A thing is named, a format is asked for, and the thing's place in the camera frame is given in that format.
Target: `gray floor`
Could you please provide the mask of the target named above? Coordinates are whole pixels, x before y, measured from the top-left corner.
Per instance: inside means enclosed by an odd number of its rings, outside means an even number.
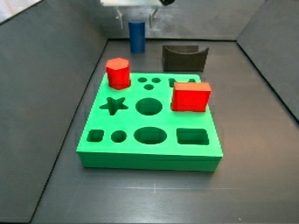
[[[160,72],[161,45],[210,47],[202,75],[224,158],[215,173],[84,169],[76,155],[107,59]],[[69,129],[33,223],[299,222],[299,129],[232,42],[148,41],[144,54],[109,41]]]

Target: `blue object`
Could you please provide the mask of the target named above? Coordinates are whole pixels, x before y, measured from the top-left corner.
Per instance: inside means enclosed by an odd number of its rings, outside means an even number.
[[[129,21],[128,29],[131,53],[143,53],[145,51],[145,22]]]

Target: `square hole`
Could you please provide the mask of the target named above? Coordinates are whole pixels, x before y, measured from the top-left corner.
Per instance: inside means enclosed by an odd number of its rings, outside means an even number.
[[[104,130],[103,129],[92,129],[88,132],[88,142],[99,143],[103,140]]]

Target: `red block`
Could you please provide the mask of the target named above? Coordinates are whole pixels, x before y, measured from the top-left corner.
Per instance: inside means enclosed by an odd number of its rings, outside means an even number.
[[[131,86],[129,62],[127,59],[116,58],[107,61],[108,85],[120,90]]]
[[[175,82],[172,88],[172,111],[204,112],[211,96],[208,82]]]

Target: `green shape sorter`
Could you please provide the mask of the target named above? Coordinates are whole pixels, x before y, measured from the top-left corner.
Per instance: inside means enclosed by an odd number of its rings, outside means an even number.
[[[85,167],[214,172],[223,157],[211,110],[174,112],[175,81],[196,74],[131,73],[115,90],[104,75],[79,140]]]

